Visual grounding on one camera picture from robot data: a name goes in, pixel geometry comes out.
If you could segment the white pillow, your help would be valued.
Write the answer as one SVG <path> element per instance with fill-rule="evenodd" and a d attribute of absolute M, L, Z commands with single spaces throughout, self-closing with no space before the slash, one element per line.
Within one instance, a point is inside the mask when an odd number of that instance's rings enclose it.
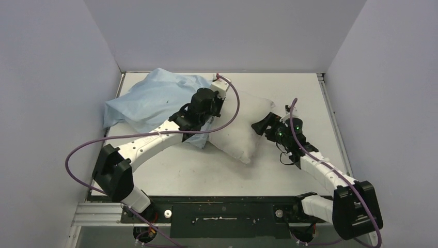
<path fill-rule="evenodd" d="M 245 91 L 239 91 L 239 99 L 240 108 L 234 121 L 219 131 L 209 133 L 208 141 L 232 158 L 250 164 L 260 140 L 260 135 L 251 125 L 263 120 L 275 103 Z"/>

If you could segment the light blue pillowcase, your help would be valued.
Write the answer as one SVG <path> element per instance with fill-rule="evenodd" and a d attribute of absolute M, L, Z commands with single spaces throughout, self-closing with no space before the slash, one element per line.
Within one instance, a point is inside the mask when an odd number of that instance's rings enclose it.
<path fill-rule="evenodd" d="M 198 89 L 209 88 L 211 84 L 202 76 L 157 68 L 124 95 L 105 102 L 103 127 L 125 122 L 137 133 L 151 132 L 190 103 Z"/>

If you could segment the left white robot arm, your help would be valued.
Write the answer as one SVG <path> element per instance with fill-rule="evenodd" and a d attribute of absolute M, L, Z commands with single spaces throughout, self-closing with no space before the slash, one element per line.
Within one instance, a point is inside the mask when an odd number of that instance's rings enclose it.
<path fill-rule="evenodd" d="M 200 88 L 190 103 L 146 137 L 118 147 L 105 145 L 92 172 L 93 180 L 111 201 L 131 207 L 140 221 L 150 221 L 154 207 L 146 193 L 134 185 L 133 173 L 156 154 L 197 134 L 211 117 L 220 117 L 226 92 L 216 86 Z"/>

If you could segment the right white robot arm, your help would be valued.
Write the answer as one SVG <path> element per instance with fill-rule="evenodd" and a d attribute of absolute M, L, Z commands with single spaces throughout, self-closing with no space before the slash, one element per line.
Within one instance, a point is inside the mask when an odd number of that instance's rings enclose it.
<path fill-rule="evenodd" d="M 305 221 L 311 216 L 324 220 L 331 223 L 344 240 L 383 228 L 373 185 L 346 175 L 329 162 L 307 141 L 301 119 L 269 113 L 251 127 L 256 134 L 283 146 L 290 164 L 311 175 L 332 195 L 330 199 L 314 192 L 298 196 L 300 202 L 292 207 L 297 220 Z"/>

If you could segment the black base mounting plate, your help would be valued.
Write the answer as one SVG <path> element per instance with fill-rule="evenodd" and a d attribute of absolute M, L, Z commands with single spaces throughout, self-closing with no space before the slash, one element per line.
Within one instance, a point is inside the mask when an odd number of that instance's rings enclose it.
<path fill-rule="evenodd" d="M 143 218 L 168 228 L 173 239 L 287 239 L 291 230 L 310 231 L 325 222 L 305 215 L 297 196 L 151 196 Z"/>

